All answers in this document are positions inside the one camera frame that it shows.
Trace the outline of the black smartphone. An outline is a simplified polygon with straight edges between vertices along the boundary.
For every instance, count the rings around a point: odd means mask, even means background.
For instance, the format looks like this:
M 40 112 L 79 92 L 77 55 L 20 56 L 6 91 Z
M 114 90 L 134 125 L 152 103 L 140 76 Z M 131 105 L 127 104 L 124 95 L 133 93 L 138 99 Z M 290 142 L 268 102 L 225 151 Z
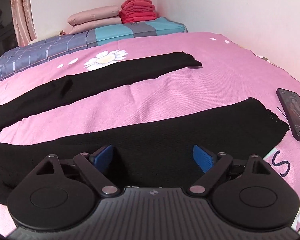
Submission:
M 283 88 L 278 88 L 276 94 L 285 112 L 294 139 L 300 141 L 300 95 Z

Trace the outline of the plaid blue folded quilt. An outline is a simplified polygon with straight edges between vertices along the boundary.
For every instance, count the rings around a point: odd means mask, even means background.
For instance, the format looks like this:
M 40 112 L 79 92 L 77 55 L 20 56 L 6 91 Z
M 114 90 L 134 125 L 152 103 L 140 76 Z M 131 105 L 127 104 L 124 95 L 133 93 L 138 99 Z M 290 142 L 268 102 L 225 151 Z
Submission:
M 0 57 L 0 81 L 57 57 L 113 41 L 186 32 L 184 24 L 160 17 L 153 21 L 108 25 L 74 35 L 51 37 L 5 52 Z

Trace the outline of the red folded blanket on bed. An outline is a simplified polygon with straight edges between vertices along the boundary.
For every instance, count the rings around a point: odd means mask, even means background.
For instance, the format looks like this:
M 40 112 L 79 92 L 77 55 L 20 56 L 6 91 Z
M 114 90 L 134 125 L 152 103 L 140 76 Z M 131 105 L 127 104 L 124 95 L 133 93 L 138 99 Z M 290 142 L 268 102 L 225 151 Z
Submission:
M 119 17 L 122 23 L 152 21 L 157 19 L 151 0 L 126 0 L 121 4 Z

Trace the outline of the pink curtain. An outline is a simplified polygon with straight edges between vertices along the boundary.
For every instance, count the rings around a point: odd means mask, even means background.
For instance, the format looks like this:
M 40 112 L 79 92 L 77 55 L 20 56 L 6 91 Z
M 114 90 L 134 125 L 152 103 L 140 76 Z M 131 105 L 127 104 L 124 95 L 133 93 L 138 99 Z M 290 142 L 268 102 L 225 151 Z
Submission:
M 30 0 L 11 0 L 12 20 L 19 47 L 27 46 L 35 40 L 31 2 Z

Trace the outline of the pink floral bedsheet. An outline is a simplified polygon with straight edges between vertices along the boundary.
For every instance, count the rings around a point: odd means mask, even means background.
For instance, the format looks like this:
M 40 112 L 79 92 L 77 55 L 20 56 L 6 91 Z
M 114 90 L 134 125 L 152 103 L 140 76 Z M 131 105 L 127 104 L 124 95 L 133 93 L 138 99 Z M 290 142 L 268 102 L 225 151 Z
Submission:
M 29 146 L 176 118 L 254 98 L 289 127 L 281 142 L 260 157 L 289 184 L 300 200 L 300 141 L 294 139 L 276 94 L 278 88 L 283 88 L 300 95 L 300 83 L 281 68 L 222 35 L 202 32 L 131 38 L 63 55 L 0 81 L 0 106 L 67 75 L 174 52 L 192 55 L 201 67 L 197 70 L 185 67 L 178 74 L 170 72 L 139 84 L 120 86 L 72 105 L 29 116 L 4 128 L 0 142 Z M 117 153 L 117 148 L 111 146 L 113 158 L 108 168 Z M 201 169 L 200 177 L 188 187 L 120 187 L 106 171 L 104 176 L 119 188 L 119 194 L 101 198 L 92 213 L 76 226 L 64 230 L 30 230 L 16 226 L 7 200 L 6 204 L 0 204 L 0 239 L 300 239 L 300 204 L 293 224 L 275 231 L 248 231 L 223 220 L 207 198 L 188 192 L 203 176 Z

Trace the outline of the lower pink pillow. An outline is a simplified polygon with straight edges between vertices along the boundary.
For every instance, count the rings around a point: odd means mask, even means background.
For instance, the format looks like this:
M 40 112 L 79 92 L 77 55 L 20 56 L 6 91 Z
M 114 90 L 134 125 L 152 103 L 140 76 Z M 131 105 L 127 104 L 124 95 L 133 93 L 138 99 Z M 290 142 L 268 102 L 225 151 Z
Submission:
M 122 23 L 122 21 L 119 16 L 90 21 L 90 22 L 86 22 L 86 23 L 82 23 L 82 24 L 73 26 L 71 28 L 69 34 L 73 35 L 73 34 L 77 34 L 77 33 L 82 33 L 84 31 L 89 31 L 91 29 L 104 27 L 107 25 L 121 24 L 121 23 Z

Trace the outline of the black pants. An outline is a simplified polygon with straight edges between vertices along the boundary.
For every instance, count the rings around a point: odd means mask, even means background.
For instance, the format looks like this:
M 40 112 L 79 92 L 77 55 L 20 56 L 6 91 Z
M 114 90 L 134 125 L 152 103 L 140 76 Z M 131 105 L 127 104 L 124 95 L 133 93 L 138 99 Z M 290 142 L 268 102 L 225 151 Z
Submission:
M 90 98 L 120 86 L 149 81 L 185 67 L 197 70 L 192 55 L 174 52 L 122 61 L 89 73 L 67 75 L 40 85 L 0 106 L 0 132 L 29 116 Z M 192 147 L 226 152 L 237 159 L 267 155 L 281 142 L 288 125 L 254 98 L 161 121 L 63 137 L 29 146 L 0 142 L 0 204 L 49 154 L 71 159 L 104 145 L 117 148 L 106 175 L 118 186 L 188 187 L 200 169 Z

